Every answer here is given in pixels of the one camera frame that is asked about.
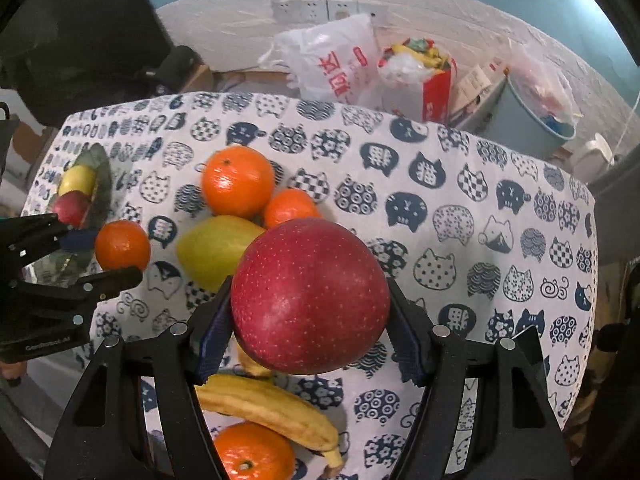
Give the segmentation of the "green glass plate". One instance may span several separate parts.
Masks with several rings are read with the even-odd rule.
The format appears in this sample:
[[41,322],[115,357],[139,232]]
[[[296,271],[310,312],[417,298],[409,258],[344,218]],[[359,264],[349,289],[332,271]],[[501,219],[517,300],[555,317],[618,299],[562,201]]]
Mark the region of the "green glass plate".
[[[86,166],[96,176],[81,227],[98,230],[103,226],[110,211],[112,175],[106,151],[99,143],[63,141],[52,146],[27,193],[21,215],[52,214],[64,174],[76,166]],[[92,247],[78,250],[61,248],[30,264],[24,274],[29,283],[66,286],[97,270]]]

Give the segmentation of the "small orange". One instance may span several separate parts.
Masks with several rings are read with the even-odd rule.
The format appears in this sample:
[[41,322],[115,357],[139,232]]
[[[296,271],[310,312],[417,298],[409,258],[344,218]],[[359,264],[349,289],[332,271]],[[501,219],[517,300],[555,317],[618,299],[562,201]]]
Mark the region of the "small orange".
[[267,204],[262,213],[262,224],[271,229],[290,220],[320,217],[320,211],[307,193],[298,188],[287,188]]

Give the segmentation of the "yellow banana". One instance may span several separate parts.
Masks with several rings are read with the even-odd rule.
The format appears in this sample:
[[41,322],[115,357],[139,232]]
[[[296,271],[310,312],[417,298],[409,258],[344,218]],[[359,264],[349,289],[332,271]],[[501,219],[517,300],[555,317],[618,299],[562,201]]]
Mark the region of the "yellow banana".
[[242,418],[317,453],[326,461],[324,478],[344,468],[340,437],[332,422],[308,401],[260,379],[215,374],[195,387],[205,411]]
[[235,343],[236,354],[238,355],[238,361],[243,372],[250,377],[259,379],[270,379],[273,376],[273,371],[267,367],[264,367],[254,361],[241,347],[241,345]]

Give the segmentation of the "black chair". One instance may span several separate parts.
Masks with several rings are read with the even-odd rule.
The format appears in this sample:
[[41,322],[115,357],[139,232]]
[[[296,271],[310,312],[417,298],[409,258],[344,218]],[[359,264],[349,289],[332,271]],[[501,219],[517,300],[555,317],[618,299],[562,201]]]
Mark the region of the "black chair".
[[78,110],[174,94],[201,58],[150,0],[1,0],[1,85],[58,127]]

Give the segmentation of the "red snack bag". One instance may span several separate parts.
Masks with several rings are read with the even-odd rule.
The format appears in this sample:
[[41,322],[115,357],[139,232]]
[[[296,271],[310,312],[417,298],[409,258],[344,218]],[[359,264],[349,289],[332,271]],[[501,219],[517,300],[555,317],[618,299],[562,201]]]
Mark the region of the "red snack bag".
[[378,76],[387,113],[415,122],[448,122],[457,63],[433,39],[391,44],[378,60]]

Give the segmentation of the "yellow green pear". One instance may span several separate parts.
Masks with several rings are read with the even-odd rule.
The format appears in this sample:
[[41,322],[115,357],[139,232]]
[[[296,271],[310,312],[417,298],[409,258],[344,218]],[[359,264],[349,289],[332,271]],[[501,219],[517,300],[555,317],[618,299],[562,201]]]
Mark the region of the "yellow green pear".
[[263,232],[264,228],[250,220],[210,217],[179,237],[176,255],[191,281],[216,292],[235,272],[246,248]]

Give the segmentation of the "large red apple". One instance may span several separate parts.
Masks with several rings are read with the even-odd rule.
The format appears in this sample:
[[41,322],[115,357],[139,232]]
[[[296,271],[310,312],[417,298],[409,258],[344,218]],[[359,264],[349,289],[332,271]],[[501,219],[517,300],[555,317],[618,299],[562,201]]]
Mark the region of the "large red apple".
[[265,368],[296,375],[332,372],[359,360],[390,315],[386,277],[355,234],[320,218],[267,230],[231,283],[234,334]]

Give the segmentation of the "white plastic bag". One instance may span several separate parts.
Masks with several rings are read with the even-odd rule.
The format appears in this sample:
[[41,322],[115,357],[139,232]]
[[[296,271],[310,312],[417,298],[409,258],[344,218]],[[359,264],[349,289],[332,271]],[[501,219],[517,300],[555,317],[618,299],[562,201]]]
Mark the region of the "white plastic bag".
[[282,68],[304,100],[382,108],[378,59],[381,50],[371,18],[349,18],[280,32],[258,58],[264,70]]

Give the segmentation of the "white wall socket strip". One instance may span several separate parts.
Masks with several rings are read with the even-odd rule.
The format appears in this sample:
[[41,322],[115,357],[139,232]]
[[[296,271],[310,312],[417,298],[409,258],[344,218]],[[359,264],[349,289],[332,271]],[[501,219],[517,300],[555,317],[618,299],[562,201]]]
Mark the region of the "white wall socket strip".
[[363,0],[272,0],[273,18],[281,24],[324,24],[356,14],[368,14],[374,26],[388,25],[382,3]]

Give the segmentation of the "large orange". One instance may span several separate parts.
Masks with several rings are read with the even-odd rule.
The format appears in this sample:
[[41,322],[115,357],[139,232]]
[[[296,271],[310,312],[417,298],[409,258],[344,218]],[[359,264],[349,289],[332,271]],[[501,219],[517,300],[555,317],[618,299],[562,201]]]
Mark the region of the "large orange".
[[205,203],[216,216],[256,217],[268,204],[275,186],[270,161],[241,145],[210,156],[201,178]]

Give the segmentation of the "cat pattern tablecloth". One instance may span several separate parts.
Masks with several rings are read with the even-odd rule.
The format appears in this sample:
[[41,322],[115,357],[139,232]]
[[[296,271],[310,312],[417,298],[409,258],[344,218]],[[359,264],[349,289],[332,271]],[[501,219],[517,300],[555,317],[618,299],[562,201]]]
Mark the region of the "cat pattern tablecloth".
[[194,92],[70,115],[26,214],[51,208],[64,171],[94,144],[112,172],[108,218],[151,239],[143,282],[99,306],[94,339],[157,335],[208,300],[179,262],[178,240],[209,216],[209,157],[242,145],[270,161],[278,190],[305,192],[356,234],[434,323],[484,344],[534,328],[552,412],[570,417],[591,346],[597,241],[588,188],[560,168],[358,106]]

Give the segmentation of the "blue trash bin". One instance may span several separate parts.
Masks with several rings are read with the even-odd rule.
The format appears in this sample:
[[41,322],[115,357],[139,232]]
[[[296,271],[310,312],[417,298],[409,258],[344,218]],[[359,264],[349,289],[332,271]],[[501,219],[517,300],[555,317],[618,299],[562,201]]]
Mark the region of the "blue trash bin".
[[521,154],[548,159],[576,138],[572,124],[549,125],[547,118],[541,119],[525,104],[507,76],[482,137]]

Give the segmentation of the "small red apple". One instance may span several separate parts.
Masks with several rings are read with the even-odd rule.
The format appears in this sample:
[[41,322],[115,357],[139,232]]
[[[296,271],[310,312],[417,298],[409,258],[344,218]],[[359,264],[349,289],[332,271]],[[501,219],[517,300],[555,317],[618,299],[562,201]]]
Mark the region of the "small red apple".
[[88,195],[80,191],[70,191],[58,196],[52,211],[61,222],[80,229],[90,206],[91,198]]

